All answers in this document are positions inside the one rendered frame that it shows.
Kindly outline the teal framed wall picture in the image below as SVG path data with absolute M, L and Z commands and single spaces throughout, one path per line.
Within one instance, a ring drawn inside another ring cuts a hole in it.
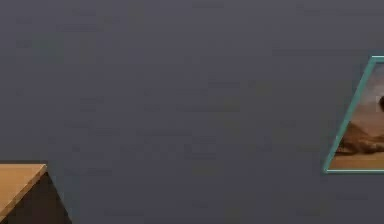
M 384 55 L 370 57 L 323 171 L 384 173 Z

